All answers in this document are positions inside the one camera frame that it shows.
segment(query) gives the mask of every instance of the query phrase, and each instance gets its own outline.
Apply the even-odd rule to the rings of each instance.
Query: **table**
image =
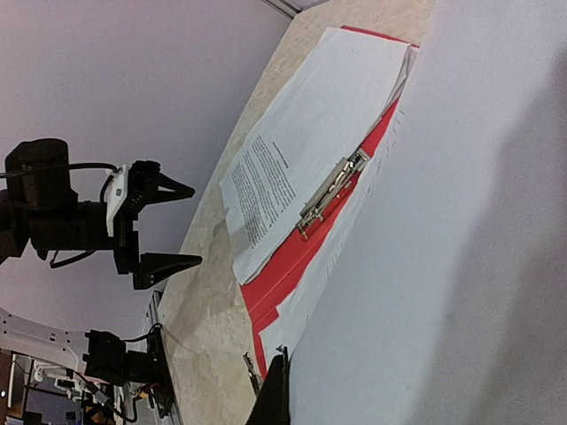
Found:
[[[348,25],[419,43],[434,0],[331,0],[290,24],[256,86],[198,206],[183,253],[203,264],[169,280],[159,306],[169,366],[184,423],[244,424],[255,397],[243,361],[251,323],[232,273],[219,183],[247,133],[326,27]]]

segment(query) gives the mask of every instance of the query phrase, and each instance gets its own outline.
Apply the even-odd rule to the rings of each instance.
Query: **white wall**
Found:
[[[200,196],[288,24],[260,0],[1,1],[0,158],[58,137],[75,162],[158,160]],[[74,172],[73,185],[93,198],[104,177]],[[142,249],[176,251],[198,196],[148,207]],[[116,274],[109,252],[51,271],[28,247],[0,284],[13,313],[124,336],[140,329],[150,295]]]

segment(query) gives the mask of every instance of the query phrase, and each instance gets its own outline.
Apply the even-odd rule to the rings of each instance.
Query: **wall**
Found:
[[[259,0],[2,2],[0,158],[58,137],[75,162],[155,159],[200,196],[288,24]],[[104,178],[74,172],[72,182],[85,199]],[[198,196],[148,207],[142,249],[176,251]],[[51,271],[28,247],[0,268],[0,284],[13,313],[124,336],[140,329],[150,296],[116,275],[108,252]]]

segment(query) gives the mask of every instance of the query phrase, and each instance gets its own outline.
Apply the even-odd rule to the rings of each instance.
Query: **red binder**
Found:
[[[388,40],[400,41],[389,35],[374,33],[365,29],[354,27],[342,27],[350,31],[383,37]],[[377,126],[362,142],[362,149],[373,156],[378,144],[388,127],[393,116],[397,102],[393,104],[378,122]],[[267,365],[264,358],[264,349],[260,339],[260,332],[273,323],[278,317],[277,307],[298,286],[299,279],[311,262],[315,254],[321,248],[325,236],[329,233],[335,219],[353,192],[360,174],[351,179],[351,184],[339,192],[331,204],[325,209],[325,220],[317,222],[308,230],[306,239],[297,229],[287,237],[279,246],[270,261],[264,266],[260,274],[250,283],[241,287],[246,303],[246,308],[252,320],[252,333],[256,360],[262,376],[266,376]]]

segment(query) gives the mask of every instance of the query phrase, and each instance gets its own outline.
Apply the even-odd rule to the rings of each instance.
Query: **beige tabletop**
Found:
[[[422,41],[434,0],[331,0],[298,15],[242,112],[214,170],[182,252],[200,267],[169,280],[159,306],[185,425],[244,424],[254,395],[242,355],[253,352],[251,323],[231,269],[219,183],[246,135],[326,27],[349,25]]]

